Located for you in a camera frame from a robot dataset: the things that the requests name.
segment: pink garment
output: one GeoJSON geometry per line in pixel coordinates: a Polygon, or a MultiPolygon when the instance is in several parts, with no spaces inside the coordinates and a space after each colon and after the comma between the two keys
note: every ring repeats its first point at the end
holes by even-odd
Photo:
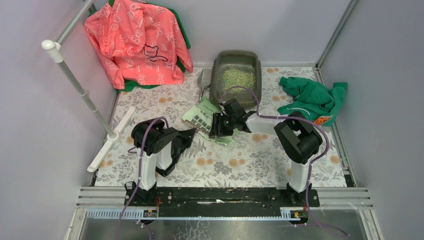
{"type": "Polygon", "coordinates": [[[182,84],[177,56],[193,72],[193,62],[177,20],[168,9],[115,0],[87,18],[85,32],[116,89],[124,78],[140,85],[182,84]]]}

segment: floral pattern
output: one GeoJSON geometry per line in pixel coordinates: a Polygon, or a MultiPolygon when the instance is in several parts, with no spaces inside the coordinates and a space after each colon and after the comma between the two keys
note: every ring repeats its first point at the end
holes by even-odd
{"type": "MultiPolygon", "coordinates": [[[[181,117],[198,100],[197,78],[202,71],[195,68],[185,74],[180,85],[162,85],[153,89],[135,88],[121,92],[112,124],[116,126],[130,106],[136,108],[134,119],[113,145],[97,173],[96,186],[123,186],[136,179],[138,158],[128,149],[133,127],[142,121],[165,116],[171,127],[187,130],[181,117]]],[[[311,67],[262,68],[262,100],[260,112],[277,115],[277,109],[293,102],[278,85],[281,76],[314,79],[311,67]]],[[[324,128],[330,140],[328,154],[313,164],[311,182],[317,187],[345,187],[346,181],[330,128],[324,128]]],[[[291,176],[291,160],[274,135],[241,132],[227,146],[213,143],[196,134],[174,171],[167,177],[156,174],[158,187],[284,187],[291,176]]]]}

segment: robotic arm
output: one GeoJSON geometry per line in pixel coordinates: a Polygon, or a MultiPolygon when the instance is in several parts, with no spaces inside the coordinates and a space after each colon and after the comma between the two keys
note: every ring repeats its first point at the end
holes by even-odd
{"type": "MultiPolygon", "coordinates": [[[[306,190],[309,163],[323,143],[314,127],[298,120],[259,117],[255,111],[246,112],[235,99],[228,100],[222,106],[224,111],[213,115],[209,137],[231,136],[234,129],[277,135],[291,159],[291,178],[287,189],[293,193],[292,202],[300,202],[306,190]]],[[[299,111],[289,116],[305,119],[299,111]]]]}

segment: gray wall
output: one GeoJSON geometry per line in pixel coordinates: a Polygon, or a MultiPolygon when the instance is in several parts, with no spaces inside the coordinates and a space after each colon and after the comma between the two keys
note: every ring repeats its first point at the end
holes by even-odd
{"type": "MultiPolygon", "coordinates": [[[[97,0],[100,8],[108,0],[97,0]]],[[[315,63],[349,0],[153,0],[173,8],[191,43],[195,65],[224,50],[258,54],[262,64],[315,63]]]]}
{"type": "MultiPolygon", "coordinates": [[[[0,239],[59,240],[103,129],[42,50],[81,0],[8,1],[0,8],[0,239]]],[[[62,48],[69,67],[109,111],[114,90],[82,24],[62,48]]]]}
{"type": "Polygon", "coordinates": [[[424,1],[362,0],[322,68],[349,83],[338,116],[386,240],[422,239],[424,1]]]}

